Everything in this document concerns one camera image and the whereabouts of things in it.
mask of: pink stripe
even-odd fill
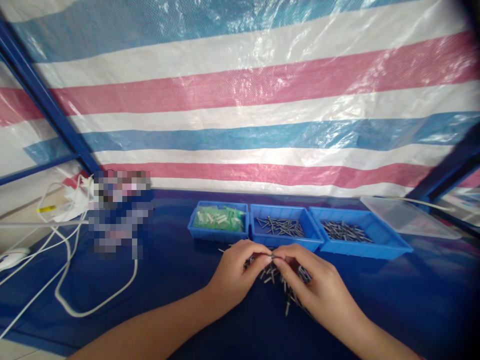
[[[43,119],[43,117],[25,90],[0,87],[1,127],[25,120]]]
[[[67,177],[65,180],[62,181],[62,183],[75,189],[77,187],[77,181],[79,180],[80,175],[82,175],[84,178],[89,177],[87,172],[85,170],[82,170],[72,177]]]
[[[473,174],[463,180],[458,187],[473,189],[480,186],[480,169],[476,170]]]
[[[143,163],[105,164],[114,171],[150,171],[152,178],[247,181],[286,186],[334,185],[354,189],[363,185],[392,183],[415,187],[431,170],[429,166],[395,163],[373,170],[345,166],[301,167],[274,164]]]
[[[158,113],[287,103],[478,79],[463,32],[397,49],[244,70],[54,90],[69,115]]]

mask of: plastic lid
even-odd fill
[[[462,237],[409,202],[371,196],[361,196],[360,201],[397,233],[443,239]]]

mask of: green plastic part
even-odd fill
[[[193,226],[233,232],[245,231],[245,212],[231,207],[198,206]]]

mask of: blue stripe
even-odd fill
[[[263,148],[388,151],[410,144],[455,145],[479,120],[480,112],[450,112],[412,119],[312,121],[233,129],[88,132],[83,137],[93,152]],[[59,156],[58,145],[55,138],[25,151],[37,163],[45,162],[52,154]]]
[[[37,63],[273,29],[335,12],[414,0],[78,0],[61,12],[12,23]]]

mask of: white stripe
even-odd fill
[[[0,176],[36,166],[24,151],[24,147],[56,136],[46,120],[22,121],[11,126],[0,126]]]
[[[272,184],[268,182],[153,177],[151,179],[151,184],[153,188],[158,189],[206,191],[215,193],[249,193],[304,196],[312,196],[314,194],[316,197],[331,196],[336,198],[359,198],[360,196],[364,195],[403,197],[413,190],[412,187],[405,187],[386,182],[348,189],[333,185],[286,186]]]
[[[16,23],[59,13],[75,1],[76,0],[3,0],[0,1],[0,10],[5,20]]]
[[[18,149],[25,156],[27,154],[23,151],[23,148],[56,138],[57,136],[55,130],[45,119],[22,121],[9,126],[0,126],[0,146],[3,145],[7,149],[8,146],[6,144],[10,144],[10,149]],[[8,164],[14,164],[11,158],[7,158],[6,161]]]
[[[82,133],[231,129],[322,120],[412,119],[480,111],[480,81],[258,106],[71,116]]]
[[[51,183],[62,182],[80,171],[79,163],[73,160],[2,185],[0,187],[0,216],[39,199]]]
[[[0,61],[0,88],[21,88],[15,76],[2,61]]]
[[[453,146],[411,144],[390,151],[358,148],[261,148],[249,150],[132,150],[100,151],[94,156],[100,164],[275,164],[298,167],[343,166],[372,170],[405,163],[434,167]]]
[[[450,0],[410,1],[312,21],[36,64],[52,88],[120,84],[326,59],[452,35],[467,28]]]

